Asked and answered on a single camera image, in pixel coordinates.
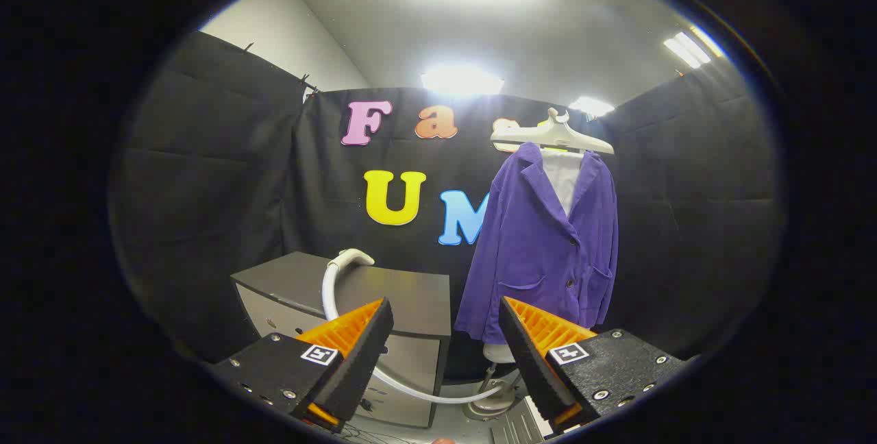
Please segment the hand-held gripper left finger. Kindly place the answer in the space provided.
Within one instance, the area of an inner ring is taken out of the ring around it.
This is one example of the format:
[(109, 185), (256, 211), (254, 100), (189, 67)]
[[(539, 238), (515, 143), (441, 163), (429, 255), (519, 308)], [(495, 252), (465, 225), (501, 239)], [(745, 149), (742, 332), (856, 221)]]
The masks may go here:
[(277, 416), (340, 434), (353, 418), (394, 325), (382, 297), (303, 334), (270, 332), (221, 362), (211, 378)]

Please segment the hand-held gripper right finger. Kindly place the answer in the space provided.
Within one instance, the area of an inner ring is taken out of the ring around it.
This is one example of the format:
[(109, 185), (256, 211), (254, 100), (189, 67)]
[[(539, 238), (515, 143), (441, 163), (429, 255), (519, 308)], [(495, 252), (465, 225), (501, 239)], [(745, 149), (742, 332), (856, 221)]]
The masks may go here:
[(627, 331), (596, 334), (511, 297), (500, 301), (499, 325), (554, 434), (638, 404), (689, 366)]

